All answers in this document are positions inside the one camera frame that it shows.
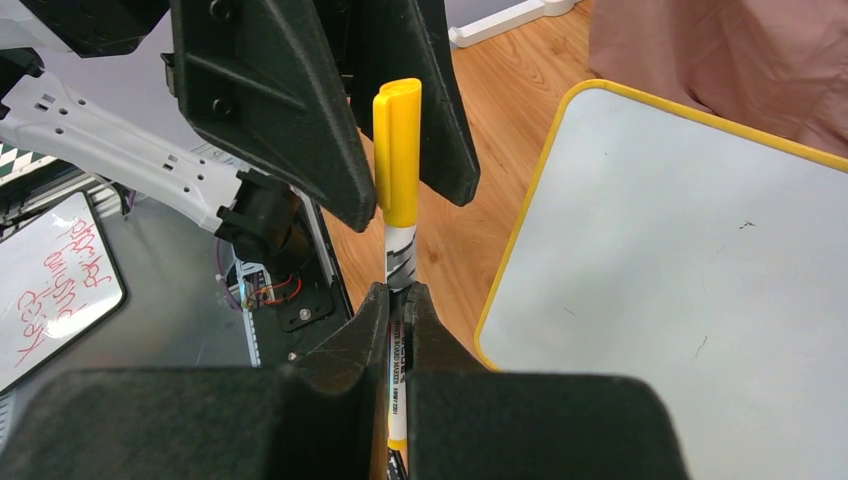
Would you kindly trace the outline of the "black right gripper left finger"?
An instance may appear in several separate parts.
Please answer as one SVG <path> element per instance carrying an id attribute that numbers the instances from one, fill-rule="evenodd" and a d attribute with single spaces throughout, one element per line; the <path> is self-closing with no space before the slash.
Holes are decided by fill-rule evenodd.
<path id="1" fill-rule="evenodd" d="M 5 479 L 369 479 L 387 470 L 389 292 L 294 363 L 68 372 L 25 410 Z"/>

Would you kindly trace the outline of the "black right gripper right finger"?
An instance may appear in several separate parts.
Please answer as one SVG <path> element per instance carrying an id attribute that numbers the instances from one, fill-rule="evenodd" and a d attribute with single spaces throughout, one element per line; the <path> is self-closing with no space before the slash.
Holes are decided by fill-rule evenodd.
<path id="1" fill-rule="evenodd" d="M 404 319 L 414 479 L 684 479 L 670 415 L 645 382 L 487 369 L 413 285 Z"/>

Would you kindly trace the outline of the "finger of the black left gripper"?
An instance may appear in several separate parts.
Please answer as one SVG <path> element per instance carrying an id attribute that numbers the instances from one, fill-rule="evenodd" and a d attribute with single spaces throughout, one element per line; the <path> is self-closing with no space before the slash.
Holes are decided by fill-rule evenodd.
<path id="1" fill-rule="evenodd" d="M 356 1 L 351 107 L 373 137 L 372 103 L 384 84 L 422 84 L 420 179 L 456 206 L 474 199 L 481 178 L 457 83 L 443 1 Z"/>
<path id="2" fill-rule="evenodd" d="M 376 189 L 314 3 L 170 7 L 174 89 L 192 129 L 364 231 Z"/>

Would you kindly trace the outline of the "yellow marker cap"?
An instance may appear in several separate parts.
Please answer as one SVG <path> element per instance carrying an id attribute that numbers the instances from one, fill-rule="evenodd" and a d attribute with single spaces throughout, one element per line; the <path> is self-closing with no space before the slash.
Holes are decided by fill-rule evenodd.
<path id="1" fill-rule="evenodd" d="M 422 83 L 382 85 L 373 100 L 373 145 L 378 206 L 387 225 L 416 224 L 420 182 Z"/>

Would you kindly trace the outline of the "white whiteboard marker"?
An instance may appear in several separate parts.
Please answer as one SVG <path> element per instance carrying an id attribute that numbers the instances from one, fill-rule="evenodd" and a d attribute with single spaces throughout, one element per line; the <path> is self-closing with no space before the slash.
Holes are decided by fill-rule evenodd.
<path id="1" fill-rule="evenodd" d="M 405 303 L 416 279 L 417 227 L 387 226 L 385 283 L 390 293 L 388 323 L 388 448 L 389 478 L 407 479 L 402 451 L 407 446 Z"/>

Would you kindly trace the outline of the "yellow framed whiteboard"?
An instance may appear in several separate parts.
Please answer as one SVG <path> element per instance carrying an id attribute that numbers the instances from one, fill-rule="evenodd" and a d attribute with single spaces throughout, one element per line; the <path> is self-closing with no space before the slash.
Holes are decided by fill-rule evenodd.
<path id="1" fill-rule="evenodd" d="M 646 382 L 697 479 L 843 479 L 847 161 L 581 82 L 474 341 L 498 370 Z"/>

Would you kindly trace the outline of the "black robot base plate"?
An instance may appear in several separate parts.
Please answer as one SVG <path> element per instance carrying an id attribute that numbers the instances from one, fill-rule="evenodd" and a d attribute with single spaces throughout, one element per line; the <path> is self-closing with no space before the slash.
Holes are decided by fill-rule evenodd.
<path id="1" fill-rule="evenodd" d="M 240 259 L 230 244 L 215 243 L 216 281 L 240 317 L 254 368 L 299 360 L 354 315 L 321 208 L 296 195 L 293 229 L 309 246 L 297 269 L 274 276 L 264 265 Z"/>

